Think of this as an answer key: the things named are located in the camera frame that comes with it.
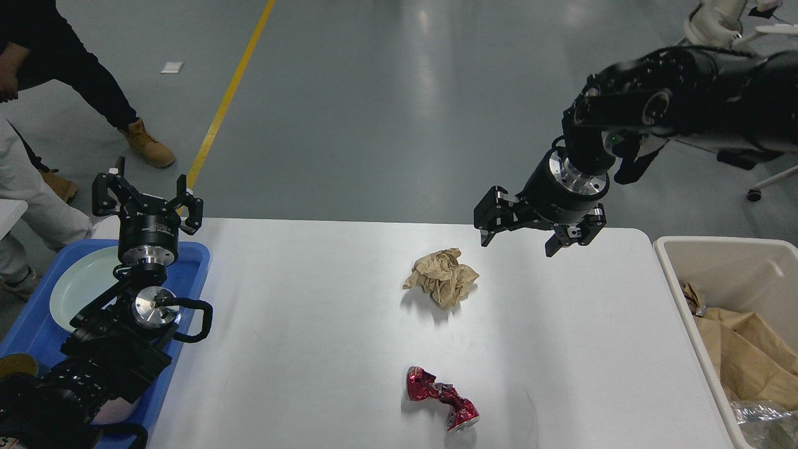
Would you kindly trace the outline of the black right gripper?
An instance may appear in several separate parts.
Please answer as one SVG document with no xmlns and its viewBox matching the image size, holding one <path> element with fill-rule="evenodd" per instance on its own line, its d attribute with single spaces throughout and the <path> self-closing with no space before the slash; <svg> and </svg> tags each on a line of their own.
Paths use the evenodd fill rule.
<svg viewBox="0 0 798 449">
<path fill-rule="evenodd" d="M 520 193 L 512 196 L 493 186 L 473 210 L 473 227 L 487 247 L 496 233 L 519 228 L 552 230 L 545 244 L 547 258 L 561 248 L 587 246 L 607 224 L 604 206 L 596 206 L 609 193 L 605 173 L 585 175 L 557 150 L 549 150 Z"/>
</svg>

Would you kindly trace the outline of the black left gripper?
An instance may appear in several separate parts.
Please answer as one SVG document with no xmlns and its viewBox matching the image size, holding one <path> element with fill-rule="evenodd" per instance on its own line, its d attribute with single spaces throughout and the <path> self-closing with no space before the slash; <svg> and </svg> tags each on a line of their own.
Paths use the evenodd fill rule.
<svg viewBox="0 0 798 449">
<path fill-rule="evenodd" d="M 126 158 L 100 171 L 92 182 L 92 215 L 120 216 L 118 259 L 127 266 L 154 263 L 169 266 L 178 259 L 179 229 L 195 235 L 203 224 L 203 199 L 188 188 L 185 174 L 176 180 L 176 196 L 165 212 L 142 215 L 148 201 L 123 175 Z"/>
</svg>

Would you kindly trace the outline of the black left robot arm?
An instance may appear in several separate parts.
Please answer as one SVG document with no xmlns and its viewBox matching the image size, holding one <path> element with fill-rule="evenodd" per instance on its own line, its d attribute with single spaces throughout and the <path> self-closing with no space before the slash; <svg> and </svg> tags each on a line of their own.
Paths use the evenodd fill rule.
<svg viewBox="0 0 798 449">
<path fill-rule="evenodd" d="M 72 333 L 60 348 L 65 360 L 42 376 L 2 378 L 2 438 L 22 448 L 92 448 L 105 435 L 131 435 L 132 448 L 145 447 L 144 426 L 97 424 L 100 409 L 145 395 L 171 365 L 169 343 L 198 343 L 211 332 L 211 304 L 164 285 L 179 258 L 179 233 L 201 228 L 202 199 L 186 175 L 169 201 L 140 193 L 124 167 L 120 157 L 92 182 L 92 213 L 120 220 L 116 282 L 71 318 Z"/>
</svg>

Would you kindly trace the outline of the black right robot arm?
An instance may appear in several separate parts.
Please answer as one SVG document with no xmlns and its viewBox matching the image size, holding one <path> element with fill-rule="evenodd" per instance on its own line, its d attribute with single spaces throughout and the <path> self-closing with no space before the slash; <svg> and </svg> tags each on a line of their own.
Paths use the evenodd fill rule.
<svg viewBox="0 0 798 449">
<path fill-rule="evenodd" d="M 610 185 L 637 182 L 670 142 L 744 170 L 795 153 L 796 51 L 672 46 L 590 74 L 522 190 L 491 187 L 474 208 L 481 246 L 521 228 L 552 233 L 548 258 L 590 244 Z"/>
</svg>

